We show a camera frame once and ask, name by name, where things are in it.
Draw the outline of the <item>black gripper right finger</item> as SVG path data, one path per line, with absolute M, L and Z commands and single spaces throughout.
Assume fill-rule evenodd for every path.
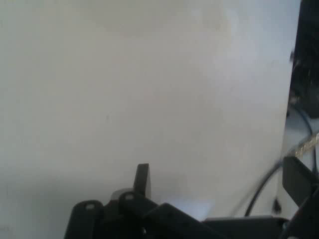
M 319 180 L 296 157 L 283 160 L 283 187 L 299 209 L 285 226 L 281 238 L 319 237 Z

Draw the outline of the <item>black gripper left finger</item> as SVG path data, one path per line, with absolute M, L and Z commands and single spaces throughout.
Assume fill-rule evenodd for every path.
M 150 196 L 150 169 L 139 164 L 132 189 L 103 205 L 96 200 L 76 204 L 66 239 L 222 239 L 224 235 L 174 206 L 156 204 Z

